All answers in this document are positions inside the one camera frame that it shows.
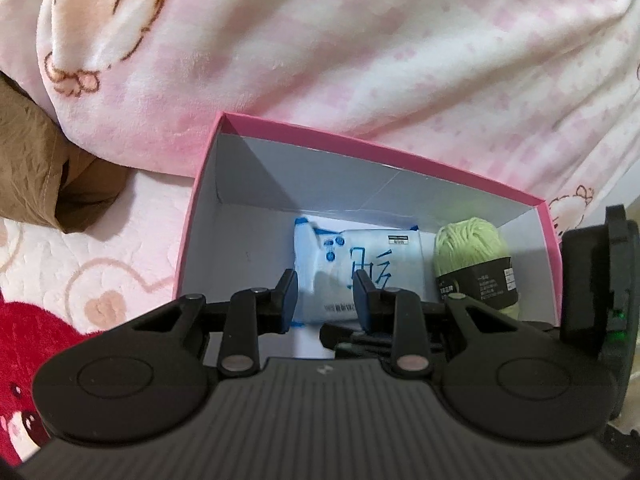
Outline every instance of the green yarn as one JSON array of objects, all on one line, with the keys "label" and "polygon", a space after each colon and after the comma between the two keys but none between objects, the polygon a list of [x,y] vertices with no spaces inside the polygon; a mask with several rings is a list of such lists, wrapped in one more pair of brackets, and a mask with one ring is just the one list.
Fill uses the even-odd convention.
[{"label": "green yarn", "polygon": [[[509,248],[498,229],[487,220],[470,218],[440,228],[436,235],[433,265],[436,276],[442,276],[506,256],[511,256]],[[518,319],[519,311],[518,303],[515,303],[500,312]]]}]

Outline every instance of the pink box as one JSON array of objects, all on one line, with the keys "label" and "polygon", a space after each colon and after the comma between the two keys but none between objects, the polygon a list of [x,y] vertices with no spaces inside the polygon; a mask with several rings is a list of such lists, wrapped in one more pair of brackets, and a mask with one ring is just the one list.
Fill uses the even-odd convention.
[{"label": "pink box", "polygon": [[[439,301],[431,261],[437,230],[484,218],[510,247],[520,319],[559,322],[561,257],[542,199],[411,153],[231,113],[217,116],[194,185],[175,296],[199,292],[226,301],[237,290],[275,286],[294,265],[294,219],[301,215],[336,231],[418,225],[425,301]],[[308,345],[313,333],[268,336],[260,337],[263,357],[325,355]]]}]

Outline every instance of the red plush toy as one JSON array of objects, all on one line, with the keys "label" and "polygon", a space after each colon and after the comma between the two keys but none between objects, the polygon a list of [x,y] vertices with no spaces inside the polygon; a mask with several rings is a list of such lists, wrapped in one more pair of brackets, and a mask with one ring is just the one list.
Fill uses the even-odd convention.
[{"label": "red plush toy", "polygon": [[5,303],[0,292],[0,454],[19,465],[49,437],[31,398],[31,382],[46,360],[89,336],[29,303]]}]

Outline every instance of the brown cloth bag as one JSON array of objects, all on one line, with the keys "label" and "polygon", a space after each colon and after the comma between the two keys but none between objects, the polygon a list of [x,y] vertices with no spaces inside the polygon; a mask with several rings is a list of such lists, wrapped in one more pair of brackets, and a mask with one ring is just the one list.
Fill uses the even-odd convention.
[{"label": "brown cloth bag", "polygon": [[83,231],[122,191],[128,169],[66,140],[18,90],[0,73],[0,216]]}]

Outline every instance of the pink and white checkered blanket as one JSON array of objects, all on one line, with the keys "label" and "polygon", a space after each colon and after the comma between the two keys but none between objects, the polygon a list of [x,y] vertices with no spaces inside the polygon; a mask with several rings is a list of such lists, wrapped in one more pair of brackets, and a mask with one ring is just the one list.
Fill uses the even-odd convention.
[{"label": "pink and white checkered blanket", "polygon": [[113,162],[194,175],[239,111],[511,184],[562,232],[638,159],[639,23],[638,0],[0,0],[0,70]]}]

